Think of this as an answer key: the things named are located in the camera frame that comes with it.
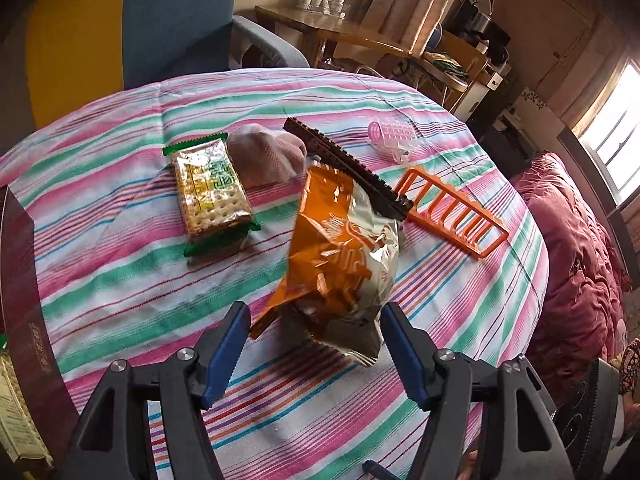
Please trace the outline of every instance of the window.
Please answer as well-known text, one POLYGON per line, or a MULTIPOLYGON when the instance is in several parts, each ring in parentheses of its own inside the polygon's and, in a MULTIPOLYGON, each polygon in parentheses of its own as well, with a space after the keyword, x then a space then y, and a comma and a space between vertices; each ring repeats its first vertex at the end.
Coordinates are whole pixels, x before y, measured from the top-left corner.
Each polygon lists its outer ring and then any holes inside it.
POLYGON ((616 202, 640 186, 640 73, 628 64, 580 142, 590 153, 616 202))

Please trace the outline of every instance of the crumpled orange and white bag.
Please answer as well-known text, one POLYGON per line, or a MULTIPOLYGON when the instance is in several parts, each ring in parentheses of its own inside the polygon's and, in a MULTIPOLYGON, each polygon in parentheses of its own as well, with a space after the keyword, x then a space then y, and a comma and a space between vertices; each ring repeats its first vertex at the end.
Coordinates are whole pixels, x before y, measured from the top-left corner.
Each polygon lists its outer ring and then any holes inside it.
POLYGON ((371 366, 382 346, 378 314, 396 280, 398 252, 397 222, 375 213, 359 184, 324 164, 311 166, 287 273, 251 336, 287 309, 314 340, 371 366))

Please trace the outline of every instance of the tablecloth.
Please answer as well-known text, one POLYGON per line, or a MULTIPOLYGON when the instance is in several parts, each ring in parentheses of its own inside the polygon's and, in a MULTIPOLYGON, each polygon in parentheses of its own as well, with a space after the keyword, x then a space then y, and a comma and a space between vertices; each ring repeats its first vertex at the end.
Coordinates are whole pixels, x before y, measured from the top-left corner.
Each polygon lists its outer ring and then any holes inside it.
MULTIPOLYGON (((408 224, 392 299, 439 347, 492 364, 526 348, 548 275, 542 236, 466 126, 400 83, 320 70, 192 75, 108 96, 35 132, 0 160, 0 183, 35 222, 38 287, 58 366, 79 410, 116 357, 158 362, 193 345, 234 300, 252 316, 286 269, 303 176, 248 192, 262 225, 235 256, 197 263, 162 148, 247 123, 300 118, 395 184, 421 164, 502 219, 509 240, 477 261, 408 224), (426 142, 396 164, 367 142, 372 120, 412 122, 426 142)), ((158 404, 149 409, 170 478, 158 404)), ((472 408, 468 437, 480 424, 472 408)), ((224 399, 205 414, 228 480, 356 479, 373 459, 402 478, 426 418, 383 348, 371 368, 271 326, 244 347, 224 399)))

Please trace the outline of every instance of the maroon box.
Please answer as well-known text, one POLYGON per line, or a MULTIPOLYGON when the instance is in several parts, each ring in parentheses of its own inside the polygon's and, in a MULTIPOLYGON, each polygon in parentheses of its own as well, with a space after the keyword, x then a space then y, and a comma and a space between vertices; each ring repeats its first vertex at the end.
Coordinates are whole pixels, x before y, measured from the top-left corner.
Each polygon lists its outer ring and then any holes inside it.
POLYGON ((60 466, 78 421, 42 317, 33 252, 33 220, 7 186, 0 188, 0 307, 9 355, 40 436, 60 466))

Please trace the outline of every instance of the orange plastic rack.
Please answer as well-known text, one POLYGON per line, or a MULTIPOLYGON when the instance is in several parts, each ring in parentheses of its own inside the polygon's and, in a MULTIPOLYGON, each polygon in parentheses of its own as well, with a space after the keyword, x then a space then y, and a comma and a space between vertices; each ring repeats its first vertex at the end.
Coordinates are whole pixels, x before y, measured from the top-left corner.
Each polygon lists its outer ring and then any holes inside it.
POLYGON ((424 180, 424 185, 414 198, 414 207, 409 211, 409 220, 416 222, 438 236, 442 236, 475 258, 487 257, 509 237, 509 232, 505 229, 502 222, 490 211, 482 207, 478 202, 470 200, 466 194, 456 190, 449 184, 445 184, 437 176, 427 173, 422 168, 409 168, 400 179, 400 182, 398 182, 396 192, 407 194, 407 191, 409 191, 409 188, 418 177, 424 180), (417 205, 433 186, 439 189, 440 192, 425 211, 418 213, 416 209, 417 205), (440 217, 437 218, 434 212, 438 204, 448 196, 452 197, 451 204, 449 204, 440 217), (447 217, 458 205, 462 205, 462 211, 455 217, 450 226, 445 225, 447 217), (466 226, 458 228, 466 217, 468 217, 466 226), (500 234, 487 248, 480 250, 478 242, 492 228, 498 229, 500 234))

